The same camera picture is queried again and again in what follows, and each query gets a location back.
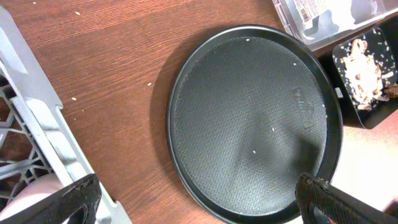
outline plastic food container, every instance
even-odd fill
[[[395,16],[379,26],[374,26],[353,39],[335,46],[331,52],[327,52],[319,58],[338,95],[345,125],[372,129],[398,109],[398,98],[390,99],[387,102],[374,101],[370,111],[356,109],[349,80],[345,77],[345,64],[340,60],[350,54],[354,39],[366,40],[368,49],[365,55],[374,55],[375,62],[379,64],[382,74],[393,72],[392,77],[382,79],[384,87],[387,82],[391,85],[397,83],[397,28],[398,16]]]
[[[398,11],[398,0],[273,0],[286,32],[317,50]]]

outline embossed logo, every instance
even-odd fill
[[[302,91],[301,88],[294,88],[292,92],[294,94],[294,98],[298,106],[298,111],[304,122],[304,128],[309,128],[313,126],[314,121],[312,115],[314,112],[314,107],[310,103],[308,103],[304,95],[304,92]]]

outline black round baking tray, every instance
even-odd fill
[[[189,56],[166,132],[185,188],[228,223],[299,216],[299,174],[331,180],[342,143],[337,98],[318,60],[290,35],[256,25],[224,30]]]

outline oven mitt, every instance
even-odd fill
[[[380,212],[310,174],[300,175],[295,196],[304,224],[398,223],[397,211]]]

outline wood grain surface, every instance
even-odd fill
[[[61,98],[99,179],[133,223],[220,222],[189,196],[170,160],[169,90],[189,53],[215,32],[238,24],[283,29],[272,1],[34,1],[0,5]],[[372,138],[397,157],[397,121],[395,113],[372,131],[348,129],[343,151]],[[383,145],[364,147],[373,153]]]

